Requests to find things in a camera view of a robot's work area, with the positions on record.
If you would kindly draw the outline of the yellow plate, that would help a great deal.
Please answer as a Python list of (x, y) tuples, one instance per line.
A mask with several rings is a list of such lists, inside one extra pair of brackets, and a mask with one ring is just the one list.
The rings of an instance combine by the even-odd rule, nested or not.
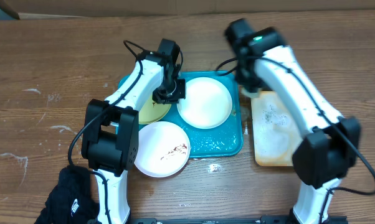
[(150, 96), (139, 111), (139, 124), (150, 124), (162, 119), (170, 110), (170, 104), (159, 104)]

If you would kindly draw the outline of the green yellow sponge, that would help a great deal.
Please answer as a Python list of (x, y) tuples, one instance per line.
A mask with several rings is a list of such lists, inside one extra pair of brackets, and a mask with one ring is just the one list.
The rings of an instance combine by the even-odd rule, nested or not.
[(245, 88), (241, 88), (241, 93), (247, 98), (258, 98), (260, 96), (260, 92), (249, 92)]

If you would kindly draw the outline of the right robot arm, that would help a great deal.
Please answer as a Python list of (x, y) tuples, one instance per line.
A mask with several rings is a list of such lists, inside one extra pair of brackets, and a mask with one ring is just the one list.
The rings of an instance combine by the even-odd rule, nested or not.
[(248, 94), (264, 88), (281, 99), (298, 127), (302, 141), (292, 155), (301, 180), (298, 200), (285, 223), (347, 223), (331, 217), (328, 207), (349, 168), (356, 163), (361, 127), (345, 118), (312, 84), (292, 48), (273, 27), (254, 31), (245, 19), (224, 32), (237, 62), (235, 80)]

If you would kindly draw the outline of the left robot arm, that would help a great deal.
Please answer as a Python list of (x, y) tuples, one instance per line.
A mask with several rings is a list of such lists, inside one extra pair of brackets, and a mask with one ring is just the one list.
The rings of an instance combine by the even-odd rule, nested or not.
[(156, 51), (142, 49), (134, 57), (135, 67), (122, 86), (105, 100), (89, 102), (76, 135), (98, 182), (99, 223), (130, 219), (127, 176), (138, 153), (138, 113), (146, 100), (170, 105), (186, 97), (186, 82), (179, 78), (183, 54), (175, 41), (162, 39)]

